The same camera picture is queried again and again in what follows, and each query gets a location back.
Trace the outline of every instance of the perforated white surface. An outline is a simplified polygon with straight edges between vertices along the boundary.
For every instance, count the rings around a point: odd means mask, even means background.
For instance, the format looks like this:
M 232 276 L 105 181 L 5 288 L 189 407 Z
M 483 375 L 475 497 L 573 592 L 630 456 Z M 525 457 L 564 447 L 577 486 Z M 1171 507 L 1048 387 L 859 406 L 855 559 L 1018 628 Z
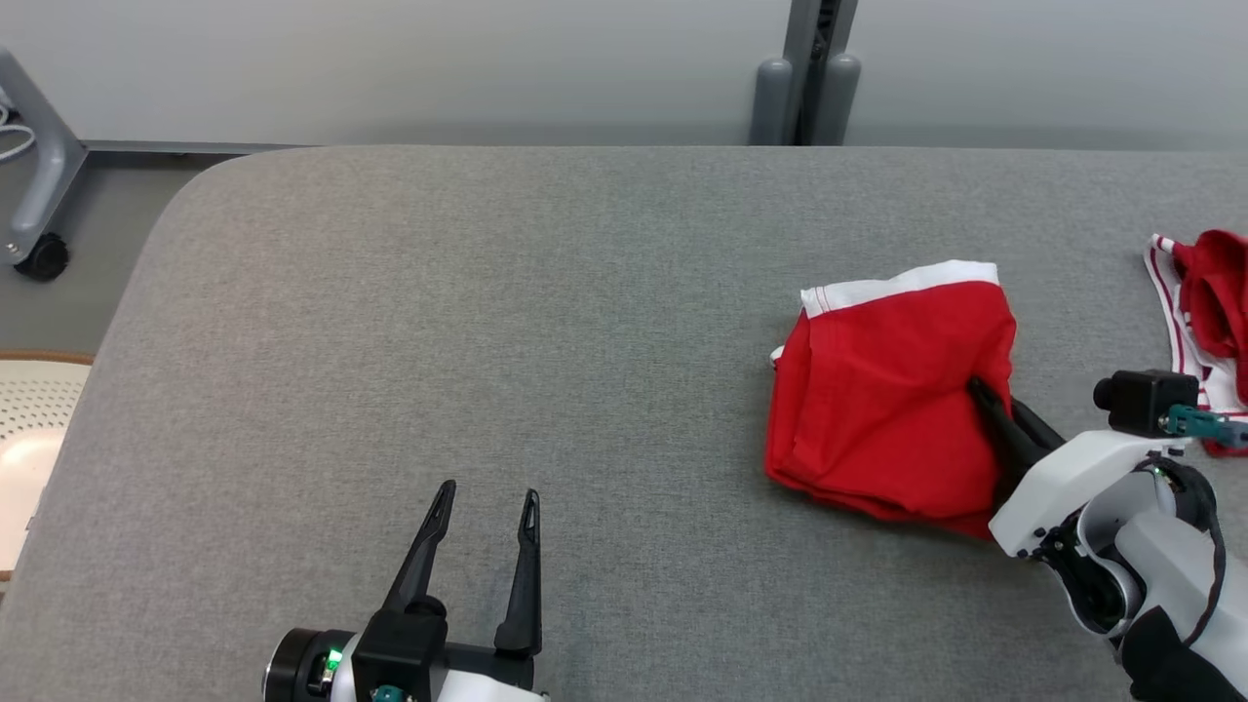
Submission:
M 0 441 L 29 428 L 69 426 L 90 366 L 0 361 Z
M 0 361 L 0 597 L 90 371 L 80 363 Z

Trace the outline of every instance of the caster wheel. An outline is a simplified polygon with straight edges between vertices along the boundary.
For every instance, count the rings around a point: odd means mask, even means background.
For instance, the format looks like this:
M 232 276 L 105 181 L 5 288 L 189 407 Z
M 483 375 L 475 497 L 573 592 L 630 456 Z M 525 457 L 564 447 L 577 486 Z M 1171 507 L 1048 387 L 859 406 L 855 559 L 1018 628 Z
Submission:
M 65 272 L 65 266 L 70 264 L 70 250 L 65 241 L 55 234 L 45 234 L 35 241 L 35 247 L 30 250 L 26 260 L 14 265 L 19 274 L 40 282 L 55 280 Z

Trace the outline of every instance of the gray floor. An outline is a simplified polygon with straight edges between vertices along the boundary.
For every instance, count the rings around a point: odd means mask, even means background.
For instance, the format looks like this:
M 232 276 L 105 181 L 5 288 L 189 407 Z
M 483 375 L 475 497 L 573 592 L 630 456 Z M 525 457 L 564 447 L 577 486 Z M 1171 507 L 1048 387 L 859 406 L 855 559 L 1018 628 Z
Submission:
M 39 284 L 0 267 L 0 349 L 95 353 L 147 232 L 170 199 L 212 162 L 90 156 L 54 227 L 69 242 L 69 270 Z M 0 241 L 34 167 L 34 154 L 0 166 Z

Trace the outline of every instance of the gray wall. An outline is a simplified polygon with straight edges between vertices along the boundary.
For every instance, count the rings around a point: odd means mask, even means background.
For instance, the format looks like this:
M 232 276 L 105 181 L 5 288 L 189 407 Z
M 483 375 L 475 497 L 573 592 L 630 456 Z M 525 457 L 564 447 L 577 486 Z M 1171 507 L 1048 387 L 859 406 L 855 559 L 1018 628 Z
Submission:
M 744 144 L 789 0 L 9 0 L 86 140 Z
M 1244 0 L 859 0 L 846 144 L 1248 149 Z

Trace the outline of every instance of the white cable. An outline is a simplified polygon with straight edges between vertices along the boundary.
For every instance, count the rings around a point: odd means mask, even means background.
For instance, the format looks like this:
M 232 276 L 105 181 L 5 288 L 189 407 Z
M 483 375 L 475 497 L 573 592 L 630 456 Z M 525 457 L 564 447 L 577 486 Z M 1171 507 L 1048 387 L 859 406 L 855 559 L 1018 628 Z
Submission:
M 35 145 L 35 130 L 25 125 L 11 125 L 9 122 L 9 109 L 0 105 L 0 136 L 6 134 L 25 134 L 26 141 L 14 146 L 7 151 L 0 151 L 0 165 L 12 161 L 17 156 L 21 156 Z

